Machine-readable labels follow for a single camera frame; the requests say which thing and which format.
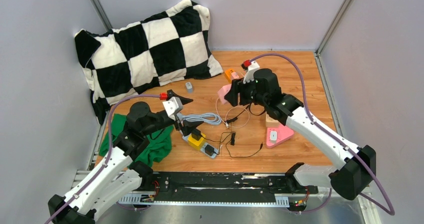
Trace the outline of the pink cube socket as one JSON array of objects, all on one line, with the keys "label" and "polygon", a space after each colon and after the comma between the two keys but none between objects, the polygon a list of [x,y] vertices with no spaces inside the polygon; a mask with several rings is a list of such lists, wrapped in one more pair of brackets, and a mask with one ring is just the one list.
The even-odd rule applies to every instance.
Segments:
[{"label": "pink cube socket", "polygon": [[225,95],[229,92],[231,89],[231,84],[224,85],[217,93],[219,100],[222,104],[225,104],[227,101],[225,100]]}]

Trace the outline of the grey blue small charger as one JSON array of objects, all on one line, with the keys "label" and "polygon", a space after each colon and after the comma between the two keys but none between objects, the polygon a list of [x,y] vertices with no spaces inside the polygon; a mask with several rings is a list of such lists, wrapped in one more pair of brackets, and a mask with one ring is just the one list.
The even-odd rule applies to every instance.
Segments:
[{"label": "grey blue small charger", "polygon": [[193,88],[193,85],[190,82],[186,82],[185,87],[186,87],[186,90],[187,90],[188,93],[193,93],[194,88]]}]

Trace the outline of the black tp-link power adapter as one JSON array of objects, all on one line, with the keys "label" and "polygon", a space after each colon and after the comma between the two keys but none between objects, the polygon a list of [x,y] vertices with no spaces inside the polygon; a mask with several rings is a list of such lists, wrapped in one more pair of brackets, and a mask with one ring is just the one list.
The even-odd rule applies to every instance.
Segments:
[{"label": "black tp-link power adapter", "polygon": [[228,143],[231,143],[231,145],[233,145],[234,143],[235,143],[235,135],[236,135],[236,133],[234,132],[234,131],[232,131],[232,132],[223,132],[222,134],[221,134],[221,138],[220,138],[220,140],[219,141],[215,141],[215,140],[211,140],[211,139],[208,139],[208,138],[206,138],[206,136],[200,131],[200,130],[198,130],[198,129],[194,129],[193,131],[192,131],[192,133],[191,133],[191,135],[194,137],[194,139],[195,140],[203,140],[203,141],[210,141],[210,142],[215,142],[215,143],[219,143],[219,147],[218,147],[218,152],[214,152],[215,154],[217,154],[217,155],[219,155],[220,154],[220,152],[221,152],[221,146],[224,144],[224,142],[225,142],[225,140],[229,137],[229,136],[231,136],[231,139],[230,139],[230,141],[228,141],[226,144],[225,144],[225,148],[226,148],[226,150],[228,151],[228,154],[229,154],[229,156],[231,157],[231,158],[249,158],[249,157],[252,157],[252,156],[254,156],[254,155],[256,155],[262,148],[263,148],[263,143],[261,143],[260,144],[260,147],[259,147],[259,149],[255,152],[255,153],[253,153],[253,154],[251,154],[251,155],[249,155],[249,156],[232,156],[231,155],[231,153],[230,153],[230,151],[229,151],[229,149],[228,149],[228,147],[227,147],[227,145],[228,145]]}]

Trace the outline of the yellow cube socket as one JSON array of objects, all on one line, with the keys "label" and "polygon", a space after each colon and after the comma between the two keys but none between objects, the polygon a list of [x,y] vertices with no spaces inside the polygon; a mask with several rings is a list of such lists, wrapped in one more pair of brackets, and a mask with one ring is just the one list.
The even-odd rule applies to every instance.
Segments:
[{"label": "yellow cube socket", "polygon": [[187,138],[188,144],[196,149],[197,151],[200,151],[201,148],[204,146],[206,139],[204,137],[204,134],[202,132],[198,134],[190,134]]}]

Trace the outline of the beige cube socket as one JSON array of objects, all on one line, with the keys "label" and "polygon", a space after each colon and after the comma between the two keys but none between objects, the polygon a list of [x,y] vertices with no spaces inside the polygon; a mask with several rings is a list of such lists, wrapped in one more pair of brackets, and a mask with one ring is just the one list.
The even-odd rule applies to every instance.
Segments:
[{"label": "beige cube socket", "polygon": [[276,119],[271,118],[269,114],[266,114],[265,125],[267,128],[278,128],[280,125],[280,122]]}]

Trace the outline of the black adapter with thin cable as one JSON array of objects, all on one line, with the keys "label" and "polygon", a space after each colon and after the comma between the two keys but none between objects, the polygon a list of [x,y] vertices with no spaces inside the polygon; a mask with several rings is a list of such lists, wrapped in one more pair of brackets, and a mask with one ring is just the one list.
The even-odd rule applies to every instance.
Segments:
[{"label": "black adapter with thin cable", "polygon": [[[216,103],[215,104],[215,108],[216,108],[216,114],[215,113],[206,113],[206,116],[204,117],[204,119],[203,119],[203,121],[205,121],[207,124],[211,124],[211,125],[215,125],[215,126],[218,126],[219,124],[225,124],[225,126],[227,127],[227,128],[230,128],[230,131],[229,132],[223,132],[222,133],[222,135],[223,134],[227,134],[227,136],[226,136],[226,138],[227,137],[229,137],[230,135],[234,135],[235,134],[235,132],[233,131],[233,128],[241,128],[241,127],[244,127],[247,123],[248,123],[248,121],[249,121],[249,119],[250,119],[250,115],[251,115],[251,112],[250,112],[250,104],[248,104],[248,105],[246,105],[246,106],[236,106],[236,107],[232,107],[232,108],[230,108],[228,111],[227,111],[227,113],[226,113],[226,116],[225,116],[225,118],[223,119],[222,118],[222,116],[219,114],[219,110],[218,110],[218,104]],[[239,113],[239,114],[237,114],[235,117],[233,117],[233,118],[228,118],[228,114],[229,114],[229,112],[231,111],[231,110],[233,110],[233,109],[236,109],[236,108],[240,108],[240,109],[242,109],[242,111]],[[246,120],[246,122],[243,124],[243,125],[241,125],[241,126],[232,126],[231,125],[231,123],[232,122],[234,122],[243,112],[247,112],[247,120]],[[215,156],[218,156],[219,154],[220,154],[220,151],[221,151],[221,147],[222,147],[222,144],[223,144],[223,142],[224,142],[224,139],[221,137],[221,139],[219,140],[219,141],[213,141],[213,140],[210,140],[210,139],[207,139],[204,135],[203,135],[203,137],[206,139],[206,140],[208,140],[208,141],[210,141],[210,142],[215,142],[215,143],[218,143],[218,148],[216,149],[215,147],[213,147],[213,146],[211,146],[210,144],[207,144],[206,146],[205,146],[205,148],[204,148],[204,151],[205,151],[205,153],[207,154],[207,155],[210,155],[211,157],[215,157]]]}]

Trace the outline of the pink usb charger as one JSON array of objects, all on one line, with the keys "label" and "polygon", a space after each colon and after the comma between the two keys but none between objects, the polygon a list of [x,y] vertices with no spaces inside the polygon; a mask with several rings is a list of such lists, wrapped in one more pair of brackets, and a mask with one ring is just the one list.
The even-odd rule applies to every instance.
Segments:
[{"label": "pink usb charger", "polygon": [[240,77],[239,77],[237,72],[232,72],[230,74],[230,78],[231,78],[231,80],[235,80],[235,79],[239,79]]}]

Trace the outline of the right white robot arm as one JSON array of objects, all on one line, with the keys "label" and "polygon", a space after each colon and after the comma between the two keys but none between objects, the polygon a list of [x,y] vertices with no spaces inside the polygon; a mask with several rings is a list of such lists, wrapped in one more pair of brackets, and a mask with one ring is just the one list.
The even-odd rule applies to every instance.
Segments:
[{"label": "right white robot arm", "polygon": [[286,188],[298,193],[305,186],[333,189],[347,200],[354,200],[376,175],[376,152],[366,145],[359,147],[307,111],[305,104],[283,93],[277,76],[267,68],[251,75],[251,80],[235,79],[224,96],[232,106],[250,103],[264,107],[266,113],[281,124],[301,134],[332,162],[331,166],[297,163],[286,178]]}]

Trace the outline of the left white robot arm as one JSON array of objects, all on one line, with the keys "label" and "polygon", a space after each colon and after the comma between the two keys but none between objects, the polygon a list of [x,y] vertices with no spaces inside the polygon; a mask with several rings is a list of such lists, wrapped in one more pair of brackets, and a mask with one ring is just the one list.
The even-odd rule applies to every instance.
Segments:
[{"label": "left white robot arm", "polygon": [[150,144],[148,136],[171,125],[188,135],[201,124],[178,118],[184,105],[193,99],[179,96],[172,90],[156,98],[162,101],[164,109],[154,113],[146,102],[134,103],[126,115],[123,131],[115,140],[112,119],[108,118],[108,153],[74,188],[62,196],[51,197],[48,202],[50,217],[46,223],[94,224],[129,192],[152,187],[152,168],[137,160]]}]

